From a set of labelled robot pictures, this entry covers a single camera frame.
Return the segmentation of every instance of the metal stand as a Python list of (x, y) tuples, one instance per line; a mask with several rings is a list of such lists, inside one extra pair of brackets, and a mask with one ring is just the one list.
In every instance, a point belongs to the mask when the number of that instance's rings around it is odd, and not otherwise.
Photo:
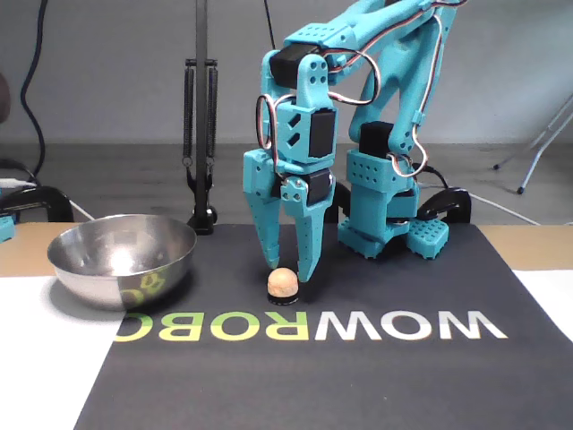
[[(207, 0), (196, 0), (196, 55), (185, 61), (184, 153), (187, 184), (195, 196), (195, 206), (188, 224), (199, 235), (213, 233), (217, 212), (209, 205), (213, 185), (215, 132), (217, 129), (217, 61), (207, 58)], [(196, 99), (196, 165), (192, 176), (193, 86), (197, 77)]]
[[(543, 130), (541, 132), (541, 134), (539, 134), (539, 136), (537, 136), (537, 139), (535, 139), (533, 142), (531, 142), (525, 148), (522, 148), (521, 150), (518, 150), (514, 154), (510, 155), (509, 157), (504, 159), (501, 163), (498, 163), (495, 166), (493, 166), (494, 170), (499, 170), (501, 168), (501, 166), (506, 164), (511, 159), (514, 159), (517, 155), (528, 152), (543, 142), (542, 146), (539, 148), (539, 150), (535, 154), (535, 158), (534, 158), (533, 162), (531, 163), (531, 167), (527, 171), (527, 174), (526, 174), (525, 179), (523, 180), (523, 183), (517, 189), (518, 194), (523, 194), (524, 191), (526, 190), (527, 183), (529, 182), (531, 175), (534, 173), (535, 166), (537, 166), (537, 162), (539, 161), (539, 158), (541, 158), (543, 152), (547, 149), (547, 147), (549, 145), (551, 145), (551, 143), (555, 140), (555, 138), (559, 135), (559, 133), (561, 133), (563, 131), (563, 129), (567, 126), (567, 124), (571, 120), (573, 120), (573, 111), (572, 111), (568, 116), (565, 117), (565, 119), (562, 121), (561, 125), (559, 127), (557, 127), (557, 129), (554, 128), (554, 126), (558, 123), (559, 119), (563, 118), (564, 114), (570, 108), (573, 108), (573, 94), (565, 102), (565, 104), (560, 109), (560, 111), (557, 113), (557, 115), (553, 117), (552, 121), (549, 123), (549, 125), (547, 125), (547, 128), (545, 128), (545, 130)], [(544, 141), (543, 138), (545, 138), (547, 134), (549, 134), (549, 137), (547, 137), (547, 140)]]

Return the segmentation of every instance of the wooden table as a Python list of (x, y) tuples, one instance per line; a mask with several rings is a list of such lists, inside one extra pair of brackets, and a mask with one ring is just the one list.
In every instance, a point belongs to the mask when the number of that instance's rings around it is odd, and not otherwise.
[[(74, 224), (18, 225), (14, 239), (0, 244), (0, 277), (49, 276), (49, 243)], [(483, 234), (517, 271), (573, 270), (573, 227), (481, 226)]]

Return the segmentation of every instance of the wooden ball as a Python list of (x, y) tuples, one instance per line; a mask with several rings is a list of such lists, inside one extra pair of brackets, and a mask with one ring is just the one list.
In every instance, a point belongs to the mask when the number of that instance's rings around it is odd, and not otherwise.
[(267, 287), (273, 297), (292, 297), (298, 292), (298, 277), (290, 269), (281, 267), (270, 273)]

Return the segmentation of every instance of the metal bowl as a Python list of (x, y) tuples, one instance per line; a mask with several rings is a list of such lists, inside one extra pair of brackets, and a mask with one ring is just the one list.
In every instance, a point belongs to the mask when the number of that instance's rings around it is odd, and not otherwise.
[(128, 310), (165, 295), (190, 268), (195, 231), (159, 215), (115, 215), (80, 224), (52, 241), (47, 258), (77, 297)]

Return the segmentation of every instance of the robotic arm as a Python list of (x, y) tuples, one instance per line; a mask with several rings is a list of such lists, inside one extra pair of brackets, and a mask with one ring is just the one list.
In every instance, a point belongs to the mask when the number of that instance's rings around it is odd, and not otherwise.
[[(336, 186), (329, 170), (338, 134), (335, 101), (357, 106), (349, 134), (359, 144), (347, 154), (351, 213), (338, 225), (338, 240), (367, 258), (396, 236), (424, 258), (434, 258), (446, 244), (447, 224), (416, 219), (415, 176), (427, 163), (417, 132), (456, 7), (466, 1), (359, 0), (265, 55), (256, 107), (261, 148), (244, 154), (244, 193), (271, 268), (278, 266), (281, 205), (295, 219), (300, 281), (312, 276), (320, 259), (324, 214)], [(372, 57), (377, 54), (378, 62)], [(330, 90), (364, 62), (372, 71), (362, 99)], [(382, 123), (381, 111), (396, 91), (398, 120)], [(423, 154), (417, 169), (408, 156), (414, 146)]]

